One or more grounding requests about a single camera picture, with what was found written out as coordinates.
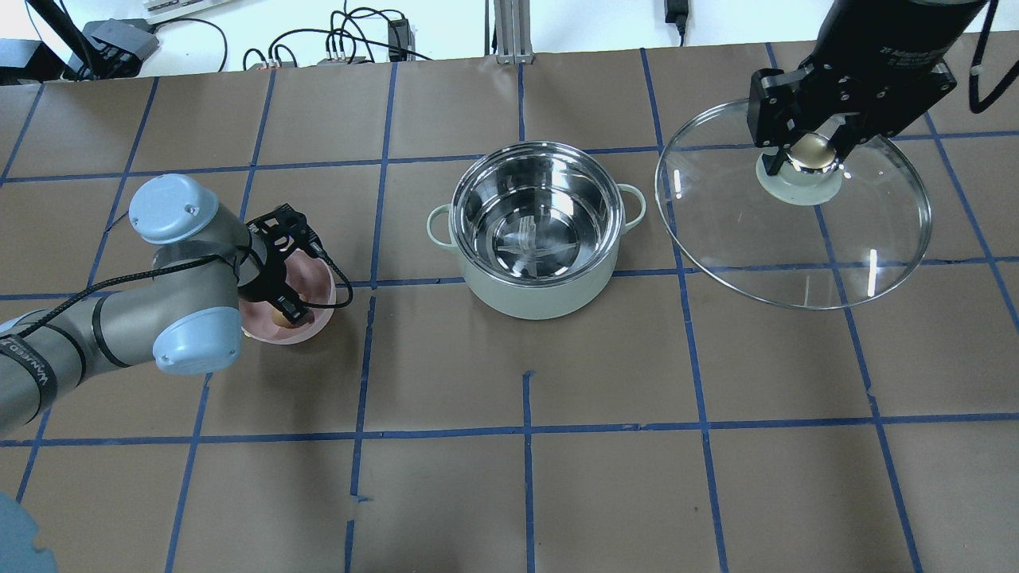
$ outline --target cable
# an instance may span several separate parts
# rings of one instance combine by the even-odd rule
[[[239,247],[239,249],[244,251],[248,256],[250,256],[252,260],[255,261],[255,265],[259,268],[259,272],[262,272],[262,270],[265,269],[265,263],[262,261],[262,257],[260,257],[258,253],[255,252],[254,249],[252,249],[251,247]],[[345,274],[343,274],[343,271],[339,270],[339,267],[336,266],[336,263],[333,262],[332,258],[330,258],[329,255],[325,252],[325,249],[322,249],[321,247],[316,247],[313,244],[312,250],[315,252],[315,255],[317,255],[320,259],[325,261],[325,264],[328,265],[329,268],[331,268],[333,272],[335,272],[336,275],[339,276],[339,279],[343,281],[343,288],[346,289],[346,300],[341,303],[336,303],[332,305],[320,305],[318,303],[309,303],[308,301],[301,301],[299,304],[308,308],[322,308],[322,309],[343,308],[350,306],[350,304],[354,302],[354,284],[351,283],[351,279],[347,278]]]
[[[28,337],[36,330],[42,328],[46,323],[56,318],[57,315],[61,314],[65,310],[74,306],[75,304],[82,302],[89,295],[92,295],[97,291],[102,291],[103,289],[106,289],[108,287],[115,287],[117,284],[122,284],[124,282],[131,282],[135,280],[141,280],[143,278],[154,278],[156,276],[162,276],[164,274],[170,274],[173,272],[180,272],[181,270],[193,269],[205,264],[209,264],[215,260],[222,260],[222,259],[220,259],[218,255],[207,255],[205,257],[202,257],[201,259],[196,259],[194,261],[182,263],[179,265],[147,270],[145,272],[136,272],[135,274],[125,274],[124,276],[118,276],[116,278],[109,278],[103,280],[102,282],[97,282],[92,287],[89,287],[85,291],[82,291],[81,293],[64,301],[63,303],[60,304],[60,306],[46,313],[46,315],[44,315],[42,318],[29,325],[28,328],[18,332],[17,335],[22,338]]]
[[[316,250],[316,253],[323,261],[325,261],[325,264],[329,265],[329,268],[331,268],[333,272],[339,276],[339,279],[343,281],[343,287],[346,289],[346,300],[333,305],[320,305],[305,301],[302,301],[301,304],[308,308],[343,308],[350,306],[350,304],[354,302],[354,284],[351,283],[351,279],[343,274],[343,271],[339,270],[339,267],[336,266],[336,263],[332,262],[332,259],[329,258],[329,255],[327,255],[325,251]]]
[[[219,28],[218,25],[212,23],[209,20],[203,20],[203,19],[199,19],[199,18],[173,18],[173,19],[166,20],[166,21],[160,23],[159,25],[156,27],[156,30],[153,31],[153,32],[158,32],[159,29],[163,28],[164,25],[169,24],[169,23],[173,23],[175,21],[199,21],[199,22],[202,22],[202,23],[207,23],[207,24],[211,25],[212,28],[215,28],[216,31],[219,32],[219,35],[223,38],[223,59],[222,59],[222,61],[219,62],[219,69],[217,69],[216,71],[223,71],[223,69],[226,67],[226,54],[229,51],[229,45],[226,43],[226,33],[223,32],[223,29]]]
[[[980,72],[982,71],[983,50],[987,47],[987,39],[990,36],[990,23],[995,19],[995,12],[998,10],[998,0],[990,0],[987,6],[987,15],[983,18],[983,28],[980,30],[980,38],[976,41],[976,51],[973,52],[973,64],[969,68],[969,110],[973,113],[982,113],[991,106],[998,98],[1002,97],[1005,90],[1019,77],[1019,60],[1012,64],[1012,67],[1005,73],[1005,77],[995,86],[986,98],[980,100]]]
[[[364,42],[365,44],[371,44],[372,46],[381,46],[383,48],[391,48],[393,50],[398,50],[400,52],[404,52],[405,54],[410,54],[412,56],[417,56],[417,57],[419,57],[419,58],[421,58],[423,60],[431,60],[432,59],[432,58],[430,58],[430,57],[428,57],[428,56],[426,56],[424,54],[420,54],[418,52],[415,52],[414,50],[408,50],[407,48],[399,48],[399,47],[393,46],[392,44],[384,44],[382,42],[374,42],[372,40],[365,40],[365,39],[362,39],[362,38],[356,38],[354,35],[352,35],[351,33],[348,33],[346,31],[343,31],[343,30],[322,30],[320,28],[299,28],[297,30],[291,30],[289,32],[284,32],[283,34],[280,34],[275,40],[272,41],[272,44],[270,44],[270,48],[274,48],[276,46],[276,44],[279,43],[280,40],[282,40],[283,38],[286,38],[287,36],[289,36],[291,34],[301,34],[301,33],[304,33],[304,32],[315,32],[315,33],[318,33],[318,34],[337,34],[338,33],[338,34],[345,35],[351,40],[355,40],[357,42]]]
[[[293,60],[293,67],[298,67],[298,56],[293,55],[293,50],[289,49],[288,47],[286,47],[283,44],[276,44],[276,61],[279,62],[279,65],[280,66],[283,65],[283,59],[279,57],[279,49],[280,48],[282,48],[282,49],[284,49],[284,50],[286,50],[287,52],[290,53],[290,59]]]
[[[240,67],[248,69],[248,56],[251,55],[252,52],[258,54],[259,60],[262,63],[266,63],[265,54],[262,53],[262,50],[259,50],[258,48],[248,48],[248,51],[245,52],[245,57],[240,60]]]
[[[346,22],[350,21],[351,23],[354,24],[354,28],[357,29],[358,33],[361,34],[361,39],[363,41],[366,41],[366,42],[368,41],[368,36],[365,35],[365,31],[364,30],[361,30],[361,24],[359,24],[355,20],[355,18],[352,17],[345,11],[333,10],[329,14],[329,29],[330,30],[336,30],[336,18],[335,18],[336,14],[339,14],[339,15],[343,16],[343,22],[341,24],[339,24],[339,30],[345,30],[346,29]],[[355,52],[357,52],[357,40],[354,40],[354,46],[355,46],[354,50],[355,50]],[[343,51],[343,37],[342,36],[339,37],[339,50],[341,52]],[[372,60],[373,62],[375,61],[375,55],[372,54],[371,50],[368,50],[368,59]]]

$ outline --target pink bowl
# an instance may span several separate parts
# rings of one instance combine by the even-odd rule
[[[294,251],[286,261],[286,283],[310,303],[331,305],[336,303],[329,265],[322,259],[313,259],[304,251]],[[325,328],[333,309],[311,309],[312,319],[297,328],[283,328],[272,321],[272,305],[239,301],[240,325],[245,334],[271,345],[296,345],[311,338]]]

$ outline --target electrical cord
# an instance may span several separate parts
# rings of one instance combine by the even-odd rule
[[[995,89],[990,91],[983,100],[980,99],[980,72],[982,71],[983,51],[987,47],[987,39],[990,36],[990,23],[995,19],[995,12],[998,10],[998,0],[990,0],[987,6],[987,15],[983,18],[983,28],[980,30],[980,37],[976,41],[976,51],[973,52],[973,63],[969,68],[969,110],[973,113],[982,113],[991,106],[998,98],[1002,97],[1005,90],[1019,77],[1019,60],[1012,64],[1012,67],[1005,73],[1005,77]]]
[[[265,59],[265,54],[262,53],[262,50],[259,50],[258,48],[248,48],[248,51],[245,52],[245,57],[240,60],[240,67],[248,69],[248,56],[251,55],[252,53],[258,54],[259,61],[261,61],[262,63],[267,63]]]
[[[342,11],[341,10],[333,10],[329,14],[329,30],[336,30],[336,14],[339,14],[339,15],[343,16],[343,22],[339,25],[340,30],[345,30],[346,29],[346,22],[350,21],[351,23],[354,24],[354,28],[357,29],[358,34],[361,35],[361,39],[365,40],[365,41],[368,40],[368,36],[365,35],[365,31],[361,30],[361,24],[359,24],[357,22],[357,20],[354,17],[352,17],[345,10],[342,10]],[[354,41],[354,49],[355,50],[357,50],[357,45],[358,45],[357,41]],[[340,49],[340,51],[343,51],[343,37],[342,36],[339,37],[339,49]],[[373,62],[375,61],[375,56],[372,54],[371,50],[368,50],[368,58],[370,60],[372,60]]]
[[[290,59],[293,60],[293,67],[298,67],[298,56],[293,55],[293,50],[291,50],[290,48],[288,48],[287,46],[285,46],[283,44],[276,44],[276,61],[279,62],[279,65],[283,65],[283,59],[279,57],[279,49],[280,48],[282,48],[282,49],[286,50],[287,52],[289,52]]]
[[[156,27],[156,30],[153,31],[153,32],[158,32],[159,29],[163,28],[164,25],[167,25],[167,24],[170,24],[170,23],[173,23],[173,22],[177,22],[177,21],[198,21],[198,22],[209,24],[212,28],[215,28],[217,32],[219,32],[219,35],[223,38],[223,59],[219,62],[219,69],[217,69],[216,71],[223,71],[223,69],[226,67],[226,54],[229,52],[229,45],[226,42],[226,33],[223,32],[223,29],[219,28],[218,25],[212,23],[209,20],[203,20],[203,19],[199,19],[199,18],[173,18],[173,19],[169,19],[169,20],[166,20],[166,21],[160,23],[159,25]]]
[[[375,42],[375,41],[372,41],[372,40],[364,40],[362,38],[356,38],[354,35],[352,35],[351,33],[348,33],[346,31],[343,31],[343,30],[322,30],[320,28],[299,28],[297,30],[290,30],[288,32],[284,32],[283,34],[280,34],[278,37],[276,37],[276,39],[273,40],[272,43],[269,45],[270,46],[270,51],[271,51],[272,48],[275,48],[276,44],[278,44],[279,41],[282,40],[283,38],[286,38],[287,36],[290,36],[291,34],[301,34],[301,33],[306,33],[306,32],[314,32],[314,33],[318,33],[318,34],[340,34],[340,35],[344,35],[346,38],[350,38],[350,39],[355,40],[357,42],[363,42],[365,44],[371,44],[372,46],[381,46],[383,48],[391,48],[393,50],[397,50],[397,51],[404,52],[405,54],[410,54],[412,56],[417,56],[417,57],[419,57],[419,58],[421,58],[423,60],[431,60],[432,59],[432,58],[430,58],[430,57],[428,57],[428,56],[426,56],[424,54],[420,54],[418,52],[415,52],[414,50],[408,50],[407,48],[399,48],[399,47],[393,46],[392,44],[385,44],[385,43],[382,43],[382,42]]]
[[[317,255],[320,259],[322,259],[325,262],[325,264],[329,268],[331,268],[332,271],[335,272],[337,276],[339,276],[339,279],[343,281],[342,282],[343,288],[346,290],[346,300],[341,303],[335,303],[331,305],[320,305],[318,303],[309,303],[308,301],[301,301],[298,304],[301,304],[302,306],[305,306],[307,308],[319,308],[319,309],[329,309],[329,308],[336,309],[350,306],[351,303],[354,302],[354,284],[351,282],[351,279],[347,278],[345,274],[343,274],[343,271],[339,269],[339,267],[336,265],[335,262],[333,262],[332,258],[330,258],[329,255],[325,252],[325,249],[323,249],[320,246],[317,246],[316,244],[312,244],[311,248],[315,252],[315,255]],[[240,250],[244,251],[248,256],[250,256],[253,261],[255,261],[255,266],[258,267],[259,272],[262,272],[262,270],[265,268],[265,263],[262,261],[262,257],[259,257],[258,253],[255,252],[255,250],[252,249],[251,247],[242,247]]]
[[[115,287],[117,284],[122,284],[124,282],[131,282],[131,281],[135,281],[135,280],[142,280],[143,278],[154,278],[156,276],[163,276],[164,274],[170,274],[170,273],[174,273],[174,272],[180,272],[182,270],[189,270],[189,269],[197,268],[197,267],[200,267],[202,265],[209,264],[209,263],[211,263],[212,261],[215,261],[215,260],[222,260],[222,259],[220,259],[218,255],[207,255],[205,257],[202,257],[201,259],[195,259],[194,261],[190,261],[190,262],[182,263],[182,264],[179,264],[179,265],[173,265],[173,266],[168,266],[168,267],[163,267],[163,268],[157,268],[157,269],[153,269],[153,270],[147,270],[145,272],[136,272],[133,274],[125,274],[123,276],[118,276],[116,278],[109,278],[109,279],[103,280],[102,282],[97,282],[97,283],[93,284],[92,287],[89,287],[85,291],[82,291],[81,293],[78,293],[78,294],[74,295],[73,297],[71,297],[71,298],[67,299],[66,301],[64,301],[63,303],[60,304],[60,306],[58,306],[57,308],[55,308],[55,309],[51,310],[50,312],[46,313],[42,318],[40,318],[39,320],[37,320],[34,323],[30,324],[28,328],[25,328],[24,330],[21,330],[20,332],[18,332],[17,335],[20,336],[20,337],[22,337],[22,338],[29,336],[30,334],[32,334],[36,330],[42,328],[49,321],[51,321],[54,318],[56,318],[59,314],[61,314],[65,310],[69,309],[70,307],[74,306],[75,304],[82,302],[89,295],[92,295],[93,293],[95,293],[97,291],[102,291],[103,289],[107,289],[109,287]]]

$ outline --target grid line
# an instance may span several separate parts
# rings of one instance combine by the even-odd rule
[[[10,167],[14,164],[14,157],[17,156],[17,150],[21,148],[21,142],[24,141],[24,135],[29,133],[29,124],[32,122],[32,116],[36,114],[36,108],[39,107],[39,100],[43,99],[43,90],[46,89],[46,84],[40,84],[39,89],[36,91],[36,98],[32,100],[32,106],[29,108],[29,113],[24,116],[24,122],[21,123],[21,131],[17,134],[17,139],[14,140],[14,147],[10,149],[10,155],[7,157],[7,163],[3,167],[3,172],[0,173],[0,187],[7,181],[7,175],[10,174]]]
[[[644,81],[647,84],[648,104],[651,106],[651,117],[654,123],[655,143],[658,153],[664,151],[661,137],[661,121],[658,115],[658,103],[654,93],[654,81],[651,79],[651,67],[647,61],[647,50],[640,49],[641,64],[644,68]],[[672,213],[669,204],[669,224],[676,225],[675,215]],[[683,260],[679,249],[673,245],[673,256],[676,259],[676,268],[683,268]],[[693,317],[690,313],[690,299],[687,296],[687,279],[685,272],[677,272],[680,287],[680,304],[683,308],[683,324],[686,329],[687,348],[690,353],[690,369],[694,381],[694,394],[697,398],[697,418],[701,432],[701,447],[704,453],[704,471],[707,481],[708,502],[711,506],[711,521],[714,525],[714,541],[718,553],[718,568],[721,573],[729,573],[729,559],[726,552],[726,536],[721,526],[721,509],[718,503],[718,485],[714,478],[714,457],[711,453],[711,428],[707,417],[707,408],[704,404],[704,388],[701,384],[700,362],[697,358],[697,342],[694,337]]]
[[[524,522],[527,530],[527,573],[535,573],[534,551],[534,457],[531,453],[531,380],[534,370],[524,373]]]
[[[832,426],[866,426],[875,423],[886,426],[910,424],[954,424],[1019,422],[1019,412],[985,412],[964,414],[914,414],[880,416],[858,416],[845,418],[790,418],[761,420],[714,420],[709,421],[710,429],[772,429],[812,428]],[[525,426],[483,426],[473,428],[450,428],[432,430],[371,430],[371,431],[326,431],[305,433],[268,434],[209,434],[199,437],[199,444],[276,444],[284,441],[354,441],[386,439],[433,439],[442,437],[483,437],[492,435],[558,434],[558,433],[619,433],[619,432],[676,432],[700,431],[699,421],[689,422],[631,422],[612,424],[561,424]],[[43,438],[40,448],[73,448],[81,446],[167,446],[191,444],[191,436],[131,436],[131,437],[58,437]],[[0,440],[0,448],[32,448],[35,439]]]
[[[827,225],[824,222],[824,214],[820,205],[814,206],[814,216],[817,219],[817,226],[820,229],[821,238],[824,240],[824,251],[828,260],[836,261],[835,247],[832,244],[832,237],[828,235]],[[843,305],[848,304],[846,288],[842,281],[842,273],[838,269],[832,269],[835,275],[836,289],[839,292],[839,300]],[[863,356],[863,345],[860,343],[860,334],[856,328],[856,319],[853,317],[853,309],[846,306],[843,315],[846,317],[846,326],[849,328],[850,340],[853,343],[853,351],[856,353],[856,362],[860,369],[860,377],[863,380],[863,388],[867,395],[867,403],[870,407],[870,415],[873,418],[874,430],[877,433],[877,442],[880,447],[881,458],[884,461],[884,470],[889,476],[889,483],[892,486],[892,498],[895,502],[896,512],[899,514],[899,523],[902,526],[903,536],[906,540],[906,550],[909,552],[909,559],[913,564],[914,573],[923,573],[923,565],[920,562],[920,555],[916,550],[916,540],[913,538],[913,527],[909,522],[909,513],[906,511],[906,503],[902,497],[902,487],[899,484],[899,476],[895,469],[895,461],[892,459],[892,450],[889,448],[888,435],[884,433],[884,425],[881,423],[881,412],[877,406],[877,398],[873,395],[873,384],[870,379],[870,370],[867,368],[867,360]]]
[[[382,132],[382,162],[379,168],[379,189],[378,199],[375,203],[375,230],[372,236],[372,266],[370,287],[374,292],[378,288],[378,264],[379,245],[382,240],[382,209],[385,206],[385,179],[389,163],[389,139],[392,134],[392,108],[396,97],[396,72],[399,69],[397,62],[392,62],[389,70],[389,93],[386,97],[385,126]],[[368,408],[368,377],[372,360],[372,341],[374,338],[375,327],[375,302],[373,294],[368,300],[368,318],[365,321],[365,349],[361,361],[361,385],[358,393],[358,421],[356,430],[358,437],[354,441],[354,455],[351,462],[351,496],[358,500],[361,487],[361,457],[363,454],[364,439],[362,434],[365,430],[365,413]],[[343,539],[343,571],[350,573],[354,561],[354,543],[357,539],[357,520],[352,519],[346,522],[346,532]]]
[[[1012,318],[1012,325],[1015,327],[1016,331],[1019,331],[1019,314],[1016,313],[1016,307],[1012,303],[1012,297],[1009,295],[1009,288],[1005,284],[1005,279],[1002,277],[1002,271],[998,268],[998,263],[995,261],[994,255],[990,252],[990,245],[987,243],[987,239],[983,235],[983,229],[980,228],[980,223],[976,220],[976,213],[973,212],[973,207],[970,206],[969,200],[966,199],[966,192],[963,191],[962,183],[959,180],[959,175],[952,166],[952,161],[949,159],[949,154],[945,150],[945,145],[942,143],[942,136],[937,133],[937,127],[934,125],[933,118],[930,116],[929,112],[924,112],[923,117],[927,121],[927,126],[930,127],[930,134],[934,139],[934,147],[937,148],[937,154],[941,156],[942,162],[945,164],[945,168],[949,172],[949,178],[952,180],[952,187],[955,188],[956,195],[958,195],[959,201],[962,203],[962,208],[966,212],[966,217],[969,219],[970,226],[973,227],[973,232],[976,233],[976,239],[980,243],[980,249],[983,251],[983,256],[987,258],[987,262],[990,265],[990,272],[995,275],[995,281],[998,283],[998,289],[1002,293],[1005,308],[1008,310],[1009,316]]]
[[[1003,138],[1003,137],[1019,137],[1019,132],[972,132],[972,133],[957,133],[957,134],[938,134],[936,136],[941,140],[953,140],[953,139],[982,139],[982,138]],[[918,135],[906,135],[897,136],[891,138],[893,142],[897,141],[933,141],[933,135],[918,134]],[[751,144],[716,144],[716,145],[706,145],[706,146],[686,146],[681,147],[682,151],[705,151],[705,150],[726,150],[726,149],[750,149],[753,146]],[[585,153],[590,155],[608,155],[608,154],[624,154],[624,153],[646,153],[646,152],[657,152],[657,146],[637,146],[637,147],[607,147],[607,148],[591,148],[583,150]],[[392,157],[388,158],[389,164],[396,163],[436,163],[445,161],[474,161],[484,157],[484,154],[467,154],[467,155],[436,155],[436,156],[421,156],[421,157]],[[351,160],[338,160],[338,161],[307,161],[300,163],[268,163],[264,165],[227,165],[219,167],[191,167],[191,168],[175,168],[175,169],[146,169],[140,171],[129,171],[127,173],[128,177],[140,177],[140,176],[157,176],[165,175],[169,173],[180,173],[180,174],[195,174],[195,173],[220,173],[220,172],[235,172],[235,171],[248,171],[254,169],[255,171],[270,171],[270,170],[280,170],[280,169],[311,169],[317,167],[345,167],[351,165],[381,165],[382,159],[351,159]],[[64,175],[26,175],[19,177],[6,177],[0,178],[5,183],[40,183],[40,181],[65,181],[65,180],[77,180],[77,179],[106,179],[106,178],[116,178],[123,174],[123,172],[107,172],[107,173],[74,173],[74,174],[64,174]]]
[[[173,515],[173,528],[170,530],[170,544],[166,551],[166,567],[164,573],[173,571],[173,561],[177,555],[177,540],[180,538],[180,524],[184,519],[184,506],[187,504],[187,490],[191,486],[192,472],[195,470],[195,456],[198,454],[199,438],[202,436],[202,421],[205,419],[205,407],[209,402],[209,380],[212,374],[205,375],[202,384],[202,396],[198,401],[198,414],[195,415],[195,427],[192,429],[191,442],[187,448],[187,461],[184,463],[184,476],[180,480],[180,494],[177,497],[177,509]]]
[[[272,103],[272,90],[276,87],[276,70],[269,71],[269,85],[265,90],[265,103],[262,105],[262,119],[258,125],[258,136],[255,138],[255,150],[252,151],[252,162],[248,167],[248,179],[245,181],[245,195],[240,200],[240,210],[237,216],[245,220],[248,212],[248,201],[252,195],[252,183],[255,180],[255,171],[258,169],[258,157],[262,153],[262,138],[265,137],[265,124],[269,118],[269,106]]]

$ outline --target blue tape line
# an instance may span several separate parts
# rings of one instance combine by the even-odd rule
[[[921,414],[914,416],[882,416],[883,424],[930,424],[952,422],[1004,422],[1019,420],[1019,412],[985,414]]]
[[[14,140],[14,147],[10,150],[10,157],[7,158],[7,164],[3,167],[3,173],[0,173],[0,184],[6,183],[10,179],[7,175],[10,173],[10,166],[14,164],[14,157],[17,156],[17,150],[21,149],[21,142],[24,141],[24,135],[29,133],[29,124],[32,123],[32,117],[36,114],[36,108],[39,107],[39,100],[43,99],[43,90],[46,89],[46,84],[40,84],[39,90],[36,91],[36,99],[32,100],[32,107],[29,108],[29,114],[24,116],[24,123],[21,123],[21,131],[17,134],[17,139]]]
[[[265,103],[262,105],[262,118],[258,124],[258,136],[255,138],[255,150],[252,151],[252,164],[248,167],[248,180],[245,181],[245,195],[240,200],[240,210],[237,217],[245,220],[248,214],[248,201],[252,195],[252,183],[255,180],[255,171],[258,169],[258,157],[262,153],[262,138],[265,137],[265,124],[269,119],[269,106],[272,103],[272,90],[276,87],[276,70],[269,71],[269,85],[265,90]]]
[[[710,422],[711,429],[813,428],[827,426],[862,426],[874,423],[869,418],[802,418],[792,420],[745,420]]]
[[[945,145],[942,143],[942,136],[937,133],[937,127],[934,126],[934,120],[930,117],[929,112],[925,112],[923,116],[927,120],[927,126],[930,128],[931,135],[934,137],[934,146],[937,148],[937,154],[942,156],[942,162],[945,163],[945,168],[949,172],[949,178],[952,179],[952,186],[955,187],[956,195],[959,196],[959,202],[962,203],[962,208],[966,211],[966,217],[969,218],[969,224],[973,227],[973,232],[976,233],[977,241],[980,242],[980,249],[983,250],[983,256],[985,256],[989,261],[990,272],[995,275],[995,281],[998,282],[998,290],[1002,293],[1002,299],[1005,301],[1005,308],[1008,309],[1009,316],[1012,318],[1012,325],[1015,327],[1016,331],[1019,331],[1019,313],[1016,312],[1016,307],[1012,303],[1012,297],[1009,295],[1009,289],[1005,284],[1005,279],[1002,277],[1002,272],[998,268],[998,264],[995,262],[994,255],[990,253],[990,245],[987,243],[987,239],[983,235],[983,229],[980,228],[980,223],[976,220],[976,214],[973,212],[973,208],[970,206],[969,200],[966,199],[966,193],[962,189],[962,183],[959,181],[959,176],[956,174],[955,168],[952,167],[952,161],[949,160],[949,154],[945,150]]]
[[[36,437],[32,440],[32,451],[29,452],[29,460],[24,464],[24,471],[21,473],[21,482],[17,486],[17,496],[14,501],[18,504],[24,499],[24,490],[29,487],[29,479],[32,478],[32,470],[36,466],[36,456],[39,455],[39,448],[42,446],[43,432],[46,431],[46,424],[50,421],[50,412],[43,412],[43,417],[39,421],[39,429],[36,430]]]
[[[644,83],[647,85],[648,103],[651,105],[651,119],[654,122],[654,141],[657,144],[655,151],[661,153],[661,122],[658,118],[658,101],[654,97],[654,83],[651,81],[651,65],[647,62],[647,50],[640,49],[640,62],[644,67]]]
[[[354,520],[346,521],[346,535],[343,536],[343,573],[351,573],[354,561]]]
[[[659,152],[662,148],[661,122],[658,114],[658,104],[654,95],[654,82],[651,79],[651,67],[647,61],[647,50],[640,50],[641,64],[644,67],[644,82],[647,84],[648,99],[651,104],[651,117],[654,121],[655,141],[658,144]],[[679,250],[674,247],[673,255],[676,258],[676,268],[683,266]],[[707,408],[704,404],[704,388],[701,384],[700,362],[697,359],[697,343],[694,338],[693,318],[690,313],[690,300],[687,296],[686,275],[678,272],[680,279],[680,302],[683,307],[683,323],[686,328],[687,348],[690,353],[690,368],[694,379],[694,394],[697,397],[697,419],[701,431],[701,441],[704,451],[704,469],[707,476],[707,492],[711,504],[711,521],[714,524],[714,542],[718,551],[718,566],[721,573],[729,573],[729,558],[726,553],[726,536],[721,528],[721,510],[718,505],[718,486],[714,478],[714,457],[711,454],[710,426],[707,418]]]
[[[118,173],[81,173],[77,175],[33,175],[31,177],[8,177],[9,184],[26,184],[36,181],[76,181],[86,179],[113,179],[123,175]]]
[[[259,171],[272,171],[276,169],[311,169],[318,167],[350,167],[352,165],[378,165],[382,163],[380,159],[351,159],[347,161],[309,161],[305,163],[270,163],[269,165],[258,165]]]
[[[209,379],[212,374],[205,375],[202,384],[202,397],[198,401],[198,414],[195,415],[195,427],[192,429],[191,446],[187,448],[187,462],[184,464],[184,477],[180,480],[180,494],[177,496],[177,510],[173,514],[173,529],[170,531],[170,545],[166,551],[166,567],[164,573],[173,571],[173,560],[177,555],[177,540],[180,538],[180,523],[184,518],[184,506],[187,504],[187,489],[191,486],[191,476],[195,469],[195,455],[198,453],[199,437],[202,435],[202,421],[205,419],[205,406],[209,402]]]
[[[534,559],[534,458],[531,454],[531,379],[534,370],[524,373],[524,520],[527,524],[527,571],[535,572]]]
[[[385,131],[382,136],[382,162],[379,168],[379,193],[375,202],[375,233],[372,236],[372,288],[378,285],[379,243],[382,241],[382,209],[385,207],[385,177],[389,168],[389,137],[392,131],[392,103],[396,95],[396,70],[398,63],[392,63],[389,72],[389,96],[385,104]]]
[[[484,155],[437,155],[435,157],[394,157],[389,163],[437,163],[441,161],[477,161]]]
[[[524,64],[517,64],[517,117],[519,120],[517,137],[526,141],[524,131]]]
[[[675,268],[643,268],[633,270],[615,270],[612,276],[662,276],[676,274]]]
[[[933,119],[930,119],[928,125],[933,124]],[[973,138],[1009,138],[1019,136],[1019,131],[1007,131],[1007,132],[967,132],[962,134],[938,134],[931,132],[929,139],[943,139],[943,140],[955,140],[955,139],[973,139]]]
[[[657,153],[658,148],[657,146],[653,145],[645,145],[637,147],[604,147],[598,149],[585,149],[584,153],[588,155],[600,155],[608,153],[645,153],[649,151]]]
[[[771,64],[771,67],[779,67],[779,60],[774,57],[774,48],[771,46],[771,43],[765,42],[764,49],[767,51],[767,61]]]
[[[860,426],[875,423],[932,424],[965,422],[1008,422],[1019,421],[1019,412],[988,412],[967,414],[915,414],[902,416],[880,416],[879,418],[794,418],[784,420],[722,420],[709,421],[710,429],[767,429],[767,428],[811,428],[830,426]],[[333,431],[308,433],[267,433],[267,434],[222,434],[203,435],[200,444],[272,444],[279,441],[344,441],[357,439],[432,439],[443,437],[478,437],[487,435],[518,435],[539,433],[616,433],[653,431],[700,431],[700,422],[653,422],[619,424],[577,424],[544,425],[525,428],[524,426],[489,426],[477,428],[433,429],[433,430],[377,430],[377,431]],[[0,448],[31,448],[35,439],[0,440]],[[158,446],[191,444],[189,436],[140,436],[140,437],[66,437],[42,438],[40,448],[76,446]]]
[[[828,260],[836,262],[835,248],[832,238],[827,231],[827,224],[824,222],[824,214],[820,205],[814,206],[814,215],[817,218],[817,226],[821,237],[824,239],[824,250],[827,252]],[[847,304],[846,289],[842,281],[842,274],[838,269],[832,269],[835,274],[836,288],[839,291],[839,299],[842,304]],[[860,343],[860,334],[856,329],[856,320],[853,317],[853,309],[846,307],[843,309],[846,317],[846,325],[849,327],[849,335],[853,342],[853,350],[856,353],[856,362],[860,368],[860,377],[863,379],[863,387],[867,395],[867,402],[870,405],[870,414],[873,419],[874,429],[877,432],[877,441],[880,445],[881,457],[884,459],[884,468],[888,471],[889,482],[892,485],[892,497],[895,500],[896,511],[899,513],[899,522],[902,525],[903,535],[906,539],[906,549],[909,551],[910,561],[913,563],[914,573],[922,573],[923,566],[920,563],[920,555],[916,550],[916,540],[913,538],[913,528],[909,522],[909,514],[906,512],[906,504],[902,497],[902,487],[899,485],[899,477],[895,469],[895,462],[892,460],[892,451],[889,448],[888,436],[884,433],[884,426],[881,423],[881,412],[877,407],[877,399],[873,396],[870,379],[870,370],[867,368],[867,361],[863,356],[863,345]]]
[[[351,466],[351,496],[358,494],[361,482],[361,450],[365,431],[365,411],[368,408],[368,376],[372,363],[372,340],[375,328],[375,296],[368,301],[368,319],[365,325],[365,349],[361,359],[361,389],[358,393],[357,435],[354,442],[354,461]]]
[[[130,166],[135,162],[135,155],[138,153],[138,146],[142,143],[142,134],[145,132],[145,124],[149,121],[149,112],[152,111],[152,102],[156,99],[156,89],[159,88],[159,77],[152,79],[152,88],[149,90],[149,99],[145,102],[145,111],[142,112],[142,120],[139,121],[138,131],[135,132],[135,141],[130,145],[130,153],[127,154],[127,162],[124,163],[124,170],[120,173],[120,183],[117,184],[117,193],[113,196],[113,204],[110,205],[110,214],[106,217],[106,225],[103,227],[103,235],[99,239],[99,248],[96,249],[96,257],[92,260],[92,268],[89,270],[89,281],[87,287],[92,287],[96,281],[96,273],[99,272],[99,262],[103,258],[103,251],[106,250],[106,241],[110,237],[110,227],[117,216],[117,207],[120,205],[120,198],[124,193],[124,186],[130,172]]]
[[[325,431],[306,433],[203,435],[199,438],[199,441],[201,444],[274,444],[277,441],[340,441],[346,439],[357,439],[358,437],[358,432],[354,431]]]
[[[158,446],[191,444],[185,435],[144,435],[131,437],[44,437],[40,446]]]

